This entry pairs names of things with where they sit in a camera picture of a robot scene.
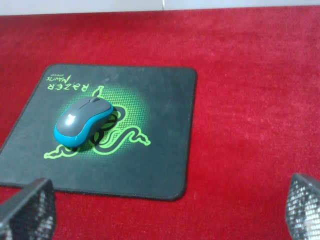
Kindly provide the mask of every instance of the computer mouse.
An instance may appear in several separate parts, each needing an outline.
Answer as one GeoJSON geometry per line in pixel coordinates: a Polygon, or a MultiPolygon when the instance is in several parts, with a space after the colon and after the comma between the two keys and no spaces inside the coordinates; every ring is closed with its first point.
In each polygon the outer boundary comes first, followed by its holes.
{"type": "Polygon", "coordinates": [[[59,117],[54,126],[54,137],[66,147],[79,147],[107,122],[113,110],[113,105],[103,98],[80,98],[59,117]]]}

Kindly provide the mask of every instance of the black mesh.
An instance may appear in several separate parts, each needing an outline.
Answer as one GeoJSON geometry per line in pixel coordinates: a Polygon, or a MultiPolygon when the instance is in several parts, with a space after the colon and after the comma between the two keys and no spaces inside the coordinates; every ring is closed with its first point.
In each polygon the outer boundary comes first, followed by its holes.
{"type": "Polygon", "coordinates": [[[0,208],[0,240],[50,240],[56,227],[53,185],[40,179],[0,208]]]}
{"type": "Polygon", "coordinates": [[[294,174],[286,202],[285,220],[293,240],[320,240],[320,183],[294,174]]]}

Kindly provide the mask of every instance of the black mouse pad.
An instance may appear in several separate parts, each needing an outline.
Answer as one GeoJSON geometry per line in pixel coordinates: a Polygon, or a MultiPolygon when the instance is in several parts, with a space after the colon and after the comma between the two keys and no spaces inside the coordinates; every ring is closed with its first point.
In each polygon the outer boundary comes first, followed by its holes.
{"type": "Polygon", "coordinates": [[[56,190],[175,200],[186,188],[196,72],[187,67],[48,67],[0,152],[0,184],[50,178],[56,190]],[[86,96],[114,111],[93,139],[69,149],[58,117],[86,96]]]}

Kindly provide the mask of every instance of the red carpet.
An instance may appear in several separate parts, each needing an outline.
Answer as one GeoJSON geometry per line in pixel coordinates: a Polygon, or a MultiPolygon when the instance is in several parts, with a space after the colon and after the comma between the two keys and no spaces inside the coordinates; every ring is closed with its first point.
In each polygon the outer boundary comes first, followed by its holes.
{"type": "Polygon", "coordinates": [[[0,17],[0,145],[55,63],[188,66],[198,82],[183,198],[59,192],[54,239],[290,239],[290,178],[320,179],[319,6],[0,17]]]}

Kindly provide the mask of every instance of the green snake logo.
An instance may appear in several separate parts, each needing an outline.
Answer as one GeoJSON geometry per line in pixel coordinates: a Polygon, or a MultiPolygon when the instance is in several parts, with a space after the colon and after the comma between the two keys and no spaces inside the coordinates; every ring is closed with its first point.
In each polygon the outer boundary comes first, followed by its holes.
{"type": "MultiPolygon", "coordinates": [[[[103,98],[104,86],[100,85],[92,93],[92,97],[103,98]]],[[[141,143],[145,146],[151,144],[148,137],[142,133],[140,127],[131,125],[123,129],[117,127],[128,114],[128,109],[123,105],[114,105],[113,112],[108,121],[100,128],[94,136],[88,141],[91,149],[99,155],[110,155],[116,152],[124,141],[129,140],[131,143],[141,143]]],[[[55,150],[46,152],[45,159],[57,159],[60,157],[73,157],[82,151],[82,147],[68,148],[62,144],[58,145],[55,150]]]]}

